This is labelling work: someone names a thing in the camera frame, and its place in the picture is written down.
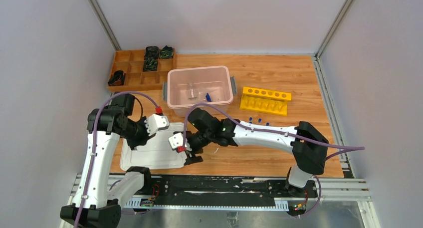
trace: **plastic bin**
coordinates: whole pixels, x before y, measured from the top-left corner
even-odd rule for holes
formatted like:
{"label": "plastic bin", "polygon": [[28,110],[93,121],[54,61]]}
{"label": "plastic bin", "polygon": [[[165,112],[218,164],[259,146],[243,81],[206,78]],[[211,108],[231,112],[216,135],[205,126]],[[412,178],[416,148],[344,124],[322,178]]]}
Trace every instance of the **plastic bin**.
{"label": "plastic bin", "polygon": [[[189,84],[198,89],[198,97],[195,99],[189,98]],[[212,99],[211,102],[206,101],[207,93]],[[178,117],[185,117],[189,108],[199,102],[207,102],[226,111],[235,94],[235,79],[229,77],[229,70],[225,66],[171,70],[168,73],[168,83],[163,84],[163,99],[167,100],[169,108],[173,109]],[[210,114],[219,114],[210,107],[201,108]]]}

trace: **wooden tabletop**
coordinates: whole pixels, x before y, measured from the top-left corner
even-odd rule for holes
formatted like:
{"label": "wooden tabletop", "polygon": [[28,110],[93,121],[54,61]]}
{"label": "wooden tabletop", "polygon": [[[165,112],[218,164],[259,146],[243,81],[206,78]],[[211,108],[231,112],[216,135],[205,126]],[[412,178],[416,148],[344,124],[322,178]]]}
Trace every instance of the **wooden tabletop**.
{"label": "wooden tabletop", "polygon": [[[229,106],[228,114],[232,117],[253,123],[262,119],[271,126],[294,126],[299,121],[310,122],[331,143],[333,142],[329,121],[326,115],[319,85],[310,56],[282,55],[184,55],[178,54],[177,68],[205,67],[224,65],[231,76],[235,76],[238,94]],[[292,93],[288,103],[288,116],[250,112],[239,109],[242,88],[244,86],[277,90]],[[170,122],[183,122],[168,108],[162,99],[162,91],[145,91],[163,109]],[[143,103],[144,115],[153,114],[154,106],[142,96],[137,96]],[[138,120],[141,109],[136,103],[130,117]],[[123,173],[120,169],[122,139],[116,147],[111,172]],[[328,155],[336,152],[329,148]],[[201,154],[204,161],[179,169],[152,170],[154,174],[183,175],[230,175],[230,176],[286,176],[289,168],[295,164],[294,157],[286,152],[258,146],[219,147],[209,144]],[[326,162],[322,177],[343,177],[340,161],[337,157]]]}

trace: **white backdrop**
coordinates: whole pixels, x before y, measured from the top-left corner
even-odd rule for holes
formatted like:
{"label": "white backdrop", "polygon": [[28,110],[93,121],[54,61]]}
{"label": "white backdrop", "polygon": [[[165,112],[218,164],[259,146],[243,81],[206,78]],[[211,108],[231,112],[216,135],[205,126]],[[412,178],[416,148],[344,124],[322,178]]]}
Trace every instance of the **white backdrop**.
{"label": "white backdrop", "polygon": [[422,0],[356,0],[322,57],[383,228],[422,227]]}
{"label": "white backdrop", "polygon": [[121,48],[314,53],[345,0],[98,0]]}
{"label": "white backdrop", "polygon": [[113,53],[87,0],[0,0],[0,227],[59,226]]}

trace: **black cable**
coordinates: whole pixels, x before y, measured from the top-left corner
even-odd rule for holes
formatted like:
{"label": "black cable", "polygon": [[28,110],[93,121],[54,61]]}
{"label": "black cable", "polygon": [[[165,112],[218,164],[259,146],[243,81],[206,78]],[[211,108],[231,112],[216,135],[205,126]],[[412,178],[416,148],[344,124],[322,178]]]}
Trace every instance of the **black cable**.
{"label": "black cable", "polygon": [[143,114],[144,114],[143,104],[141,103],[141,101],[137,97],[135,97],[135,100],[137,100],[138,103],[141,106],[141,117],[140,117],[140,120],[141,120],[141,118],[143,118]]}

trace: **wooden box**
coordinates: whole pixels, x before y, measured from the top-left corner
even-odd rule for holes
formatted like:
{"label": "wooden box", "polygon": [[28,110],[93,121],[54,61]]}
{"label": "wooden box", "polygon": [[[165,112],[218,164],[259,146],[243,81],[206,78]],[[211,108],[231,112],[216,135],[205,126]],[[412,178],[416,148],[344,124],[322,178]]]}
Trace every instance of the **wooden box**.
{"label": "wooden box", "polygon": [[126,73],[121,86],[107,86],[111,92],[161,90],[168,73],[176,68],[176,50],[173,58],[158,59],[157,71],[143,72],[145,50],[117,51],[113,59],[109,79],[117,70]]}

